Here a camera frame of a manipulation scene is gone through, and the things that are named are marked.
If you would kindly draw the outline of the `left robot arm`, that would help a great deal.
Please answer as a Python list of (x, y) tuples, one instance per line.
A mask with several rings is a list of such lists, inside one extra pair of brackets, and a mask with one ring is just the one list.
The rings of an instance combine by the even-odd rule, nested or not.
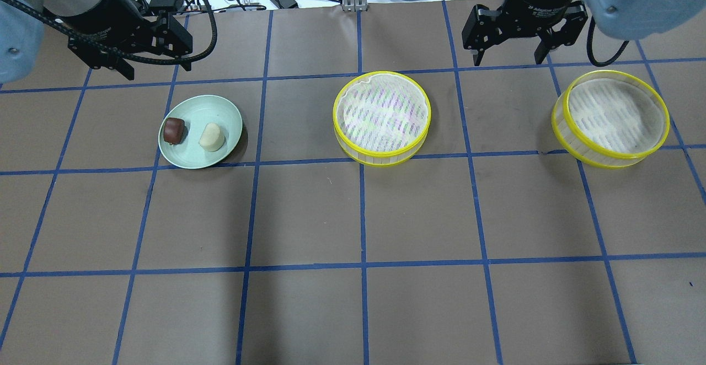
[[(128, 54), (150, 53), (179, 58), (192, 52), (192, 36), (174, 18), (183, 0), (14, 0), (48, 20), (91, 38), (69, 36), (68, 49), (92, 69), (113, 69), (126, 79), (135, 71), (124, 57), (97, 45)], [(37, 61), (45, 33), (43, 22), (2, 0), (2, 83), (27, 77)]]

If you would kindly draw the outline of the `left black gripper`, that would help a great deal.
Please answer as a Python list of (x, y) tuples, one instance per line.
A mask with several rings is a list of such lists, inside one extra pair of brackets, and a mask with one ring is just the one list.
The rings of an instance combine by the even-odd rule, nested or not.
[[(146, 52), (182, 58), (192, 52), (191, 34), (171, 13), (159, 11), (155, 26), (132, 0), (99, 0), (85, 12), (61, 13), (61, 20), (93, 42), (125, 54)], [(91, 69), (107, 68), (128, 80), (135, 78), (135, 69), (124, 56), (72, 37), (68, 38), (68, 49)]]

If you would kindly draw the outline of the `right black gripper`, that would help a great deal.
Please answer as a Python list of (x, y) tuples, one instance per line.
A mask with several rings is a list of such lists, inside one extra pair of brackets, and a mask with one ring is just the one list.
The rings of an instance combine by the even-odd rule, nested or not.
[(504, 39), (539, 36), (534, 52), (537, 65), (559, 46), (572, 46), (587, 23), (583, 1), (504, 0), (496, 10), (474, 6), (462, 29), (462, 46), (481, 65), (484, 53)]

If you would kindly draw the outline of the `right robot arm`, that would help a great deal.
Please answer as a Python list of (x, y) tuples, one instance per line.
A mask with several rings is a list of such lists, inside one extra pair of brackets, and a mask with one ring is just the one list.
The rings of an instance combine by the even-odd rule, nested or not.
[(479, 66), (487, 49), (508, 39), (537, 37), (534, 60), (572, 46), (587, 26), (586, 52), (596, 67), (611, 65), (631, 41), (661, 34), (704, 9), (704, 0), (504, 0), (496, 10), (476, 5), (462, 29), (462, 45)]

